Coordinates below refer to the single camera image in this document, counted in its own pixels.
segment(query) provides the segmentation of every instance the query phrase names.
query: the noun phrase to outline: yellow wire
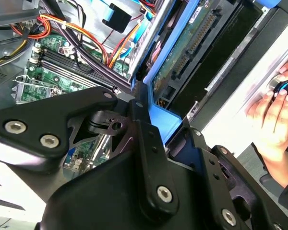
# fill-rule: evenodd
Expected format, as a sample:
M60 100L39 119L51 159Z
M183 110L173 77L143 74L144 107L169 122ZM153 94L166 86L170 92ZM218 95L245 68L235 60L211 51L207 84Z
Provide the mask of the yellow wire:
M111 60L109 67L112 68L116 59L118 58L118 55L121 53L121 51L124 49L127 41L134 35L134 33L140 28L140 24L137 24L137 26L133 29L133 31L130 33L130 35L127 37L127 39L124 41L123 45L121 46L121 48L116 52L116 54L114 55L113 59Z
M51 17L51 16L48 16L48 15L45 15L45 14L42 14L40 15L41 18L47 18L49 20L52 20L52 21L55 21L57 23L60 23L60 24L64 24L64 21L62 20L59 20L57 18L54 18L54 17ZM89 34L88 31L86 31L85 29L81 28L81 27L78 27L77 25L73 24L73 23L66 23L66 26L67 27L70 27L82 34L84 34L85 36L87 37L94 37L92 34ZM101 49L100 45L98 43L96 43L94 40L93 40L93 43L97 46L98 50L102 53L102 59L103 59L103 62L104 63L107 63L108 62L108 57L107 55L103 52L103 50Z
M13 56L14 54L16 54L25 44L26 44L27 40L24 40L20 46L18 46L17 49L15 49L9 56Z

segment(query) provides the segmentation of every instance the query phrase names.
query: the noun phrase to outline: white sticker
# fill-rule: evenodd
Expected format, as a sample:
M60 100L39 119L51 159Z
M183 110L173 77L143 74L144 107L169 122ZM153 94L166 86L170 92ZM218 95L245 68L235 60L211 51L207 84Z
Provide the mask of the white sticker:
M195 21L195 19L197 18L198 14L200 13L201 10L202 10L201 6L196 8L194 14L192 15L192 17L191 17L191 19L189 21L190 24L192 24Z

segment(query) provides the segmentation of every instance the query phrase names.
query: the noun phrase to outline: black connector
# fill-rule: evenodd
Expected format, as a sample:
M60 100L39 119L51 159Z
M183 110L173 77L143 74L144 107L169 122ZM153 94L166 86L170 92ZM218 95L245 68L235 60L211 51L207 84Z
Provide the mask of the black connector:
M109 21L103 19L102 23L117 32L123 33L131 19L131 15L127 14L113 3L110 4L110 9L113 10L112 16L110 17Z

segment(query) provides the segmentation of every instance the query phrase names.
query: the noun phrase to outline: white surface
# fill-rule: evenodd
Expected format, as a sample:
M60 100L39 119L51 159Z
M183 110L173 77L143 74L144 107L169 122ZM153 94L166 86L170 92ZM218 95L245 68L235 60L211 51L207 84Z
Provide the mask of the white surface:
M0 206L0 216L21 221L40 222L46 203L6 164L0 162L0 200L25 210Z
M6 222L9 218L0 217L0 225ZM9 220L6 224L4 224L0 230L34 230L36 223L18 221L15 219Z
M252 143L246 112L261 98L268 82L278 74L278 70L287 60L288 27L203 129L209 146L226 146L238 157Z

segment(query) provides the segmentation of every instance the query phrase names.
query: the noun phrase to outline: silver screw head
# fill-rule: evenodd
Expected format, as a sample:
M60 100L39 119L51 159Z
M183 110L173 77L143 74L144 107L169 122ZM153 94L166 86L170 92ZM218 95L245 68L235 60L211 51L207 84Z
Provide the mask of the silver screw head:
M42 136L42 138L40 139L40 143L42 144L42 146L52 149L57 147L60 141L56 136L47 134Z
M222 210L222 216L226 222L231 226L236 226L237 221L235 216L227 209Z
M137 105L138 107L143 108L143 105L142 105L141 103L139 103L139 102L137 102L136 105Z
M26 131L27 126L21 121L9 121L4 128L9 133L20 134Z
M110 93L107 93L107 92L104 93L104 96L107 97L107 98L112 98L112 95Z
M159 186L157 188L157 194L158 197L165 203L170 203L173 199L171 191L164 186Z
M282 230L282 228L276 223L274 223L273 226L276 230Z
M227 154L227 150L225 148L220 148L221 152L224 153L225 155Z
M197 136L199 136L199 137L202 135L201 132L200 132L200 131L197 131L197 130L195 131L195 134L196 134Z

